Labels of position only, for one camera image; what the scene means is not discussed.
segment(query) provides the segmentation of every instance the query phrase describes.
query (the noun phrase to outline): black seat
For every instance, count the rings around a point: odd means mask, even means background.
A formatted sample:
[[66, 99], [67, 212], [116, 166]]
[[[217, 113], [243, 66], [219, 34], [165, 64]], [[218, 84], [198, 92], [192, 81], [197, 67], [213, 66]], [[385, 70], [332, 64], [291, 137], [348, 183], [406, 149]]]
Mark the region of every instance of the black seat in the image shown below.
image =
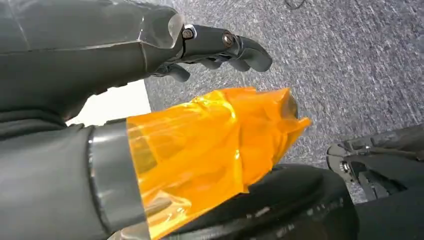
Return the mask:
[[345, 182], [330, 170], [277, 165], [261, 181], [167, 239], [356, 240], [358, 217]]

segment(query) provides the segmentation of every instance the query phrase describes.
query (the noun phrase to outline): gray sleeve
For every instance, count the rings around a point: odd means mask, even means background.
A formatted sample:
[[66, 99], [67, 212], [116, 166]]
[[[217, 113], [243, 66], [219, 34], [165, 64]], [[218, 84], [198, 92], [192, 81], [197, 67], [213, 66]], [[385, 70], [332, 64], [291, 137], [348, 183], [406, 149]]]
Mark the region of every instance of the gray sleeve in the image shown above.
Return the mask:
[[[1, 141], [0, 239], [101, 240], [142, 222], [122, 124], [76, 125]], [[121, 150], [114, 145], [120, 141]]]

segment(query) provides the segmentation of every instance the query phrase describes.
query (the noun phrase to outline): white wall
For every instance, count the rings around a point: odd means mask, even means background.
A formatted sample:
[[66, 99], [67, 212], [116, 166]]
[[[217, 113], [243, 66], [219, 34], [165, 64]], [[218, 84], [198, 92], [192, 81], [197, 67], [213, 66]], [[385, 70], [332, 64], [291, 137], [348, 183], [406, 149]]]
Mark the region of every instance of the white wall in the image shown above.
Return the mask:
[[67, 124], [103, 125], [108, 120], [150, 112], [145, 82], [138, 80], [90, 97], [79, 115]]

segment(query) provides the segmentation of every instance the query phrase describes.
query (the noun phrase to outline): robotic finger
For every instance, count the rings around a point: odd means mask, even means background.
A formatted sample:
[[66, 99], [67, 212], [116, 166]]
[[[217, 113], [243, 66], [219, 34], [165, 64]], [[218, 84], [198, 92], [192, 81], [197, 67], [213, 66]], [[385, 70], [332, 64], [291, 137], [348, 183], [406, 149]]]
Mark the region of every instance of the robotic finger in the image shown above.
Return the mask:
[[172, 76], [179, 82], [187, 81], [190, 73], [177, 65], [178, 63], [200, 63], [215, 70], [228, 62], [241, 72], [250, 68], [265, 72], [273, 63], [271, 56], [259, 43], [226, 29], [189, 24], [184, 26], [181, 35], [183, 52], [180, 58], [162, 64], [154, 76]]

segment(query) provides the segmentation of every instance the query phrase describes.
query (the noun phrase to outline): orange translucent plastic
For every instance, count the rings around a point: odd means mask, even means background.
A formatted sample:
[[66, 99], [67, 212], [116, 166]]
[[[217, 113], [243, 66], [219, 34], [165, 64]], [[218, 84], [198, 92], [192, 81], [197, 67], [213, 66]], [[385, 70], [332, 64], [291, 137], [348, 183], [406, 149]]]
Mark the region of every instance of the orange translucent plastic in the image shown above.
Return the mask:
[[247, 193], [310, 125], [288, 88], [215, 90], [127, 119], [129, 145], [152, 239]]

